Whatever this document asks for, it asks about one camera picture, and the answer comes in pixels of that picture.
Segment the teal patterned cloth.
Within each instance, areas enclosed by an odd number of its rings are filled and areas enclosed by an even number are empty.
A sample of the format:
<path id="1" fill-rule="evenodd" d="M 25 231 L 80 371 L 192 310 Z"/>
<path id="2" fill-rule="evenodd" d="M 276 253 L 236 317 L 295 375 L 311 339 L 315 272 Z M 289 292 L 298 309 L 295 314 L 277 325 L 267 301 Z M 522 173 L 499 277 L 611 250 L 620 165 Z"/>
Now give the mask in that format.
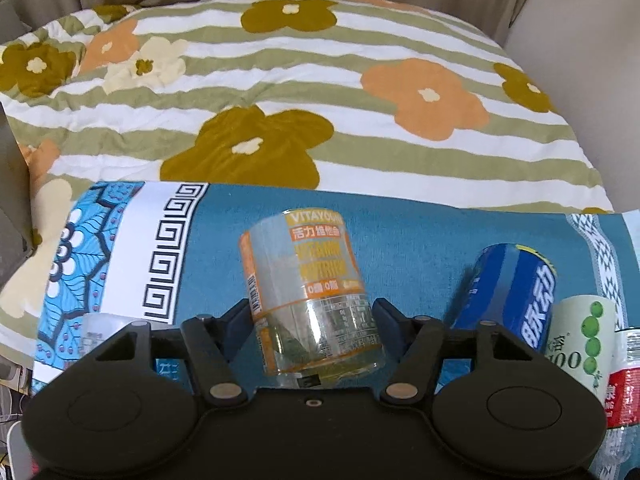
<path id="1" fill-rule="evenodd" d="M 365 195 L 182 182 L 99 182 L 64 214 L 35 343 L 32 388 L 80 357 L 89 313 L 177 324 L 246 294 L 239 240 L 281 211 L 342 215 L 371 297 L 443 316 L 487 246 L 540 252 L 558 298 L 598 294 L 618 327 L 639 323 L 639 216 L 457 209 Z"/>

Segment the yellow label clear cup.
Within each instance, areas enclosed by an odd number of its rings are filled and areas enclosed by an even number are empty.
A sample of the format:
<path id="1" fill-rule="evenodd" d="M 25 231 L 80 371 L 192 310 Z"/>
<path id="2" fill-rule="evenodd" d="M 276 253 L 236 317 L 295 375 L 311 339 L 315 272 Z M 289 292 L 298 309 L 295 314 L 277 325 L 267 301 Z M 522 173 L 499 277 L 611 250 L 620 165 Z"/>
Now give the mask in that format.
<path id="1" fill-rule="evenodd" d="M 283 388 L 332 388 L 383 367 L 343 217 L 290 209 L 240 237 L 250 314 L 267 375 Z"/>

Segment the pale green label cup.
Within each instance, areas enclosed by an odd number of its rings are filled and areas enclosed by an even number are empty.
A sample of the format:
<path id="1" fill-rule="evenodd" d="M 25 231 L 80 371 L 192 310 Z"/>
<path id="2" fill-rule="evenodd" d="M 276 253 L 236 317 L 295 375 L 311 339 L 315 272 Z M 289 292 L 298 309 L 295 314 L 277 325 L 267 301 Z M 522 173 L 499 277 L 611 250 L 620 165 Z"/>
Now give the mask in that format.
<path id="1" fill-rule="evenodd" d="M 604 403 L 614 353 L 615 304 L 578 295 L 553 306 L 544 356 Z"/>

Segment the white blue label cup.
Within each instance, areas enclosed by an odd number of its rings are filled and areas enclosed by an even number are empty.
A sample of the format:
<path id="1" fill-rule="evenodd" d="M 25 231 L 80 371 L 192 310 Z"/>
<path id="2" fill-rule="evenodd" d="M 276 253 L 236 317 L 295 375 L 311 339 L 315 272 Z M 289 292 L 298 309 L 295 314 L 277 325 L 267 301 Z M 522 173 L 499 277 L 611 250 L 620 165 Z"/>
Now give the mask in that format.
<path id="1" fill-rule="evenodd" d="M 111 313 L 85 314 L 81 322 L 79 357 L 86 356 L 131 322 L 132 318 Z"/>

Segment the floral striped quilt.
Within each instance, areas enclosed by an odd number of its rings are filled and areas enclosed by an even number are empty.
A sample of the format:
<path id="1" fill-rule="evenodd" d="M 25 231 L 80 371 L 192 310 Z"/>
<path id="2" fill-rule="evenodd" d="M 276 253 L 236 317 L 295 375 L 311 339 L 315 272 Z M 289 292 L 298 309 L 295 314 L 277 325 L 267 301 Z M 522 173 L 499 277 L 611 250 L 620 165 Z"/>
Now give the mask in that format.
<path id="1" fill-rule="evenodd" d="M 1 294 L 29 366 L 50 264 L 102 180 L 201 180 L 462 208 L 608 211 L 535 81 L 460 18 L 386 0 L 96 6 L 1 46 L 37 249 Z"/>

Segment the red label clear cup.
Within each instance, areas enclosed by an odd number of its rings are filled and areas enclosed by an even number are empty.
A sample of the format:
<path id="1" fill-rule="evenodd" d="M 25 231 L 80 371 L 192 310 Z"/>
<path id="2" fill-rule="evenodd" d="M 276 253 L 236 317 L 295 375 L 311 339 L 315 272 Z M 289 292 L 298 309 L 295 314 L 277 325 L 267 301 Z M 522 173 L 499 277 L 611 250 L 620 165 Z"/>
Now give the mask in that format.
<path id="1" fill-rule="evenodd" d="M 639 453 L 638 328 L 615 333 L 604 411 L 606 433 L 591 472 L 597 479 L 623 479 L 638 463 Z"/>

